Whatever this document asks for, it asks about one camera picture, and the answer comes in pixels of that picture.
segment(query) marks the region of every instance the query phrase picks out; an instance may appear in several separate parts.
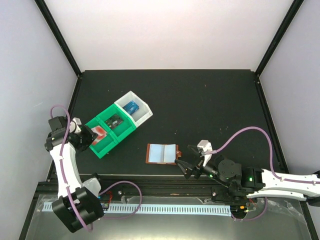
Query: white wall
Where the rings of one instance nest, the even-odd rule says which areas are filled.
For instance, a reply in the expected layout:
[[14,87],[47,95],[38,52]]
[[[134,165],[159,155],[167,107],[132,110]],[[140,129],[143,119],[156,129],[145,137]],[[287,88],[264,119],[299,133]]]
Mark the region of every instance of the white wall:
[[80,69],[251,69],[293,0],[46,0]]
[[0,32],[0,239],[14,240],[51,163],[49,109],[77,78],[34,1],[2,0]]
[[[289,170],[320,170],[320,1],[304,1],[261,83]],[[310,207],[320,236],[320,207]]]

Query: black tabletop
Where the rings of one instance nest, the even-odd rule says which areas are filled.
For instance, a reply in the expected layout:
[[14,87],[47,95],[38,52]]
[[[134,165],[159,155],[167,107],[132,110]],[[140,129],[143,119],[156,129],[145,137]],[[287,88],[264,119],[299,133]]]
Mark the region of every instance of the black tabletop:
[[[200,140],[217,149],[244,127],[268,132],[250,70],[85,71],[72,116],[87,123],[129,91],[153,116],[102,159],[90,149],[79,154],[80,174],[181,175],[176,165],[146,164],[147,144],[177,144],[181,159],[192,163],[187,146]],[[267,140],[255,130],[242,133],[222,154],[245,167],[270,169]],[[279,171],[275,156],[273,162]]]

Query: purple cable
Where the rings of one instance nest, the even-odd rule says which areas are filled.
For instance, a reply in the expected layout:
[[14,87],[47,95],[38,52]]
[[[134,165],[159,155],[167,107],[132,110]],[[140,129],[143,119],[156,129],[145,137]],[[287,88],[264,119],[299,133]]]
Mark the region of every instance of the purple cable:
[[231,213],[231,217],[235,220],[235,221],[253,221],[253,220],[257,220],[258,218],[260,218],[263,214],[266,213],[267,209],[268,209],[268,199],[265,197],[264,198],[264,209],[263,211],[258,215],[255,216],[253,218],[249,218],[249,219],[240,219],[240,218],[235,218],[235,216]]
[[[208,155],[208,154],[216,154],[220,151],[222,151],[236,136],[238,136],[239,134],[247,131],[247,130],[258,130],[260,131],[261,133],[263,133],[263,135],[265,136],[266,140],[268,141],[268,144],[269,144],[269,163],[270,163],[270,169],[271,169],[271,172],[273,174],[273,176],[275,176],[277,179],[279,180],[282,180],[282,178],[280,176],[278,176],[276,173],[275,173],[275,170],[274,170],[274,165],[273,165],[273,151],[272,151],[272,144],[271,144],[271,139],[270,137],[268,136],[268,134],[266,133],[265,130],[263,130],[262,128],[260,127],[257,127],[257,126],[248,126],[248,127],[245,127],[239,131],[237,131],[235,134],[233,134],[228,141],[225,142],[225,144],[222,145],[222,147],[220,147],[219,149],[217,150],[213,150],[213,151],[208,151],[206,152],[205,154]],[[283,181],[287,181],[287,182],[291,182],[291,183],[299,183],[299,184],[314,184],[313,181],[303,181],[303,180],[295,180],[295,179],[288,179],[288,178],[284,178]]]
[[137,208],[134,210],[134,212],[130,213],[130,214],[127,215],[127,216],[120,216],[120,217],[104,216],[104,217],[103,217],[104,219],[127,219],[127,218],[129,218],[130,216],[134,215],[136,212],[138,212],[138,210],[139,210],[140,207],[141,207],[141,203],[142,203],[142,193],[141,193],[141,190],[140,190],[140,188],[139,188],[136,184],[134,184],[134,183],[131,182],[131,181],[118,181],[118,182],[112,184],[111,186],[109,186],[106,190],[103,190],[102,192],[100,192],[100,193],[99,193],[99,196],[102,195],[102,194],[104,194],[104,193],[106,193],[106,192],[108,192],[110,189],[112,189],[114,186],[116,186],[116,185],[118,185],[118,184],[131,184],[131,185],[135,186],[136,189],[138,189],[139,195],[140,195],[139,205],[138,205]]
[[67,178],[66,178],[66,174],[65,174],[65,170],[64,170],[64,163],[63,163],[63,151],[64,151],[64,146],[66,144],[66,140],[67,140],[67,137],[68,137],[68,133],[69,133],[69,128],[70,128],[70,114],[68,112],[68,110],[60,105],[60,104],[57,104],[57,105],[54,105],[53,107],[51,107],[50,109],[50,117],[53,118],[53,114],[52,114],[52,111],[54,108],[56,107],[59,107],[59,108],[62,108],[66,114],[66,117],[67,117],[67,126],[66,126],[66,130],[65,130],[65,134],[64,134],[64,137],[63,137],[63,140],[62,140],[62,143],[61,143],[61,149],[60,149],[60,168],[61,168],[61,174],[62,174],[62,178],[63,178],[63,181],[64,183],[67,185],[66,187],[66,191],[67,191],[67,194],[68,194],[68,198],[69,198],[69,201],[70,201],[70,204],[72,206],[72,209],[76,215],[76,217],[79,219],[79,222],[81,223],[81,225],[89,232],[91,233],[92,230],[94,229],[94,225],[91,223],[90,224],[90,228],[88,228],[87,224],[85,223],[85,221],[82,219],[82,217],[80,216],[79,212],[78,212],[78,209],[74,203],[74,200],[72,199],[72,196],[71,196],[71,192],[70,192],[70,189],[69,189],[69,186],[68,186],[68,181],[67,181]]

